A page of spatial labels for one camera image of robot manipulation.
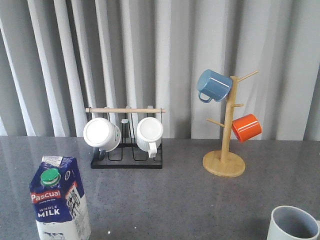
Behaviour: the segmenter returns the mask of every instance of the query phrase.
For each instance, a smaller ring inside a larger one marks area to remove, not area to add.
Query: orange mug
[[[232,121],[232,130],[240,143],[262,133],[260,123],[253,114],[248,114]]]

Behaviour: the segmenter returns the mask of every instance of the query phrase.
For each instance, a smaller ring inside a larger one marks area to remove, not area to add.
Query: white mug
[[[94,148],[106,152],[114,150],[121,141],[121,132],[118,126],[103,117],[90,120],[83,129],[85,142]]]
[[[306,211],[294,206],[277,206],[271,213],[267,240],[316,240],[319,225]]]
[[[158,119],[146,117],[138,123],[136,143],[141,150],[148,152],[149,158],[154,158],[163,133],[164,127]]]

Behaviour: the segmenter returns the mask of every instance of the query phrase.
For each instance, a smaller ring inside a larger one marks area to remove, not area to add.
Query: wooden mug tree
[[[258,73],[258,71],[249,73],[248,75],[243,76],[241,78],[237,76],[231,76],[232,87],[226,97],[224,124],[207,118],[208,121],[224,128],[222,136],[222,149],[210,151],[203,157],[204,168],[214,175],[220,177],[234,178],[240,176],[245,171],[246,164],[244,160],[240,156],[229,151],[229,144],[231,137],[232,121],[234,117],[234,108],[244,106],[244,104],[235,104],[238,83],[242,80],[251,77],[256,73]]]

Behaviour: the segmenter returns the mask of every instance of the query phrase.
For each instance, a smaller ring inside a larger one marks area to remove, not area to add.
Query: green bottle cap
[[[60,178],[61,175],[57,168],[50,168],[48,170],[45,170],[40,176],[41,184],[48,187],[56,185],[59,182]]]

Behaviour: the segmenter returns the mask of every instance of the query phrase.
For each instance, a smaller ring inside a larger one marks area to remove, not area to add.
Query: mug
[[[109,120],[97,117],[85,125],[83,137],[89,146],[110,152],[119,145],[121,132],[119,127]]]
[[[158,119],[146,117],[138,123],[136,143],[141,150],[148,152],[149,158],[155,158],[163,133],[164,127]]]
[[[240,143],[262,133],[262,127],[253,114],[232,121],[232,130]]]
[[[306,211],[294,206],[277,206],[271,213],[267,240],[316,240],[317,221]]]
[[[199,91],[198,97],[204,103],[209,103],[212,99],[216,102],[222,101],[230,92],[232,80],[230,77],[220,75],[210,69],[205,70],[196,85]],[[201,94],[207,95],[207,100],[201,98]]]

